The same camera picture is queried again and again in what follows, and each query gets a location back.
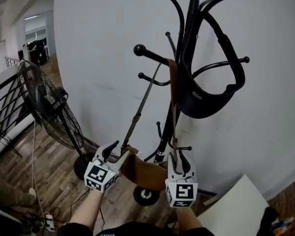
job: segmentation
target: wooden floor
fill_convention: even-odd
[[[48,65],[43,67],[49,78],[56,86],[61,86],[58,73],[51,73]],[[19,190],[28,192],[32,185],[31,157],[33,145],[33,131],[31,127],[20,139],[15,142],[14,147],[22,157],[11,151],[6,152],[0,159],[0,178]],[[94,148],[86,146],[87,152],[95,151]],[[39,125],[35,127],[34,147],[34,169],[37,181],[38,195],[44,211],[52,213],[59,208],[60,213],[55,210],[53,215],[57,220],[66,221],[70,218],[70,206],[88,188],[84,182],[79,180],[73,171],[74,161],[78,158],[75,150],[60,145],[51,138]],[[166,195],[161,193],[160,199],[153,206],[143,207],[133,199],[135,184],[125,177],[121,177],[113,188],[104,197],[102,211],[105,220],[104,228],[120,226],[130,221],[138,221],[165,227],[167,223],[175,221],[175,212],[169,207]],[[81,198],[73,207],[74,211],[83,201]],[[194,205],[195,212],[203,211],[199,198]],[[99,216],[95,225],[94,233],[101,231],[102,219]]]

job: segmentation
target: black metal railing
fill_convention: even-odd
[[[5,63],[6,63],[7,67],[10,67],[10,66],[20,63],[20,61],[18,59],[5,57]]]
[[[23,101],[23,84],[17,80],[17,74],[12,75],[0,84],[0,142],[5,140],[5,145],[12,142],[7,133],[21,120],[30,114]]]

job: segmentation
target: gray pants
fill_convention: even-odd
[[[36,198],[0,179],[0,209],[12,206],[36,207]]]

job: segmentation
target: brown leather strap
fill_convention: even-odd
[[[159,65],[157,66],[157,69],[156,69],[156,71],[155,71],[155,73],[154,73],[154,75],[153,75],[153,78],[152,78],[152,80],[151,80],[151,82],[150,82],[150,84],[149,84],[149,86],[148,86],[148,88],[147,88],[147,90],[146,90],[146,93],[145,93],[145,95],[144,95],[144,97],[143,97],[143,99],[142,99],[142,101],[141,101],[141,103],[140,103],[140,105],[139,105],[139,108],[138,108],[138,110],[137,110],[135,116],[134,116],[133,119],[132,119],[132,123],[131,123],[131,125],[130,125],[130,128],[128,129],[128,132],[127,132],[127,134],[126,134],[126,137],[124,138],[124,141],[123,141],[123,144],[122,144],[121,148],[124,148],[125,146],[127,146],[128,142],[129,142],[129,139],[130,139],[130,137],[131,137],[131,135],[132,135],[132,132],[133,132],[133,130],[134,130],[134,128],[135,128],[137,122],[139,121],[139,119],[140,119],[140,117],[141,117],[142,109],[143,109],[143,107],[144,107],[144,105],[145,105],[145,103],[146,103],[146,101],[147,101],[147,98],[148,98],[149,92],[151,91],[151,88],[152,88],[153,82],[154,82],[154,80],[155,80],[156,74],[157,74],[158,69],[159,69],[160,66],[161,66],[161,63],[159,63]]]
[[[168,59],[169,73],[171,79],[171,97],[172,97],[172,117],[173,117],[173,148],[174,161],[177,166],[177,145],[176,145],[176,103],[177,103],[177,75],[178,68],[174,60]]]

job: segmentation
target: black sleeve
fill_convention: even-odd
[[[93,236],[91,230],[81,224],[69,223],[61,226],[58,230],[57,236]]]
[[[207,228],[201,227],[201,228],[188,230],[185,233],[185,236],[214,236],[214,235]]]

